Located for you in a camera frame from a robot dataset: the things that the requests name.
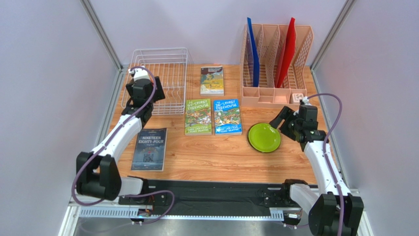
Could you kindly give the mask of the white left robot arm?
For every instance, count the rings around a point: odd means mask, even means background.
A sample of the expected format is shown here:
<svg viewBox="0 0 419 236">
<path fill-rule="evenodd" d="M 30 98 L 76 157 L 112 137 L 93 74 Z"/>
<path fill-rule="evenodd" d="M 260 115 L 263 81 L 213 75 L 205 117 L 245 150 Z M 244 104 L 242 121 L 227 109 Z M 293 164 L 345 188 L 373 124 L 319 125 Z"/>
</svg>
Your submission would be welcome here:
<svg viewBox="0 0 419 236">
<path fill-rule="evenodd" d="M 154 103 L 165 99 L 159 77 L 141 78 L 127 84 L 130 99 L 120 119 L 108 136 L 92 151 L 76 158 L 76 177 L 72 197 L 77 195 L 113 201 L 121 196 L 137 196 L 143 189 L 140 177 L 121 177 L 118 160 L 130 141 L 140 133 L 152 116 Z"/>
</svg>

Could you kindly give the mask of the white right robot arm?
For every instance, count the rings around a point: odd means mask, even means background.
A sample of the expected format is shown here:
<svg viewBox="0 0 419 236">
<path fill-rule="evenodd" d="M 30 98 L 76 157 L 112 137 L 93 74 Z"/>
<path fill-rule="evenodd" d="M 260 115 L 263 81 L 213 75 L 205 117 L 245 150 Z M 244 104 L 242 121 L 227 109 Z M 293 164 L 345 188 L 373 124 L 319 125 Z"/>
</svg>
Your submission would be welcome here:
<svg viewBox="0 0 419 236">
<path fill-rule="evenodd" d="M 302 181 L 290 184 L 289 195 L 308 215 L 314 236 L 355 236 L 364 204 L 352 194 L 331 156 L 329 139 L 318 129 L 318 109 L 300 105 L 298 111 L 285 106 L 269 122 L 284 136 L 298 142 L 308 158 L 318 186 L 318 194 Z"/>
</svg>

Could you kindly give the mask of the green plate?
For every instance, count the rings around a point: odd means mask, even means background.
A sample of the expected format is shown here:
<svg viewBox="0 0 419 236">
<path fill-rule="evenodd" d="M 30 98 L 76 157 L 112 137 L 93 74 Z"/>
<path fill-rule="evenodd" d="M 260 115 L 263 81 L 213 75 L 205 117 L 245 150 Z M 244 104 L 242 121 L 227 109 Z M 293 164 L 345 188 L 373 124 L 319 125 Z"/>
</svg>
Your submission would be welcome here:
<svg viewBox="0 0 419 236">
<path fill-rule="evenodd" d="M 268 123 L 257 123 L 251 126 L 246 137 L 250 146 L 262 153 L 273 152 L 281 145 L 279 131 Z"/>
</svg>

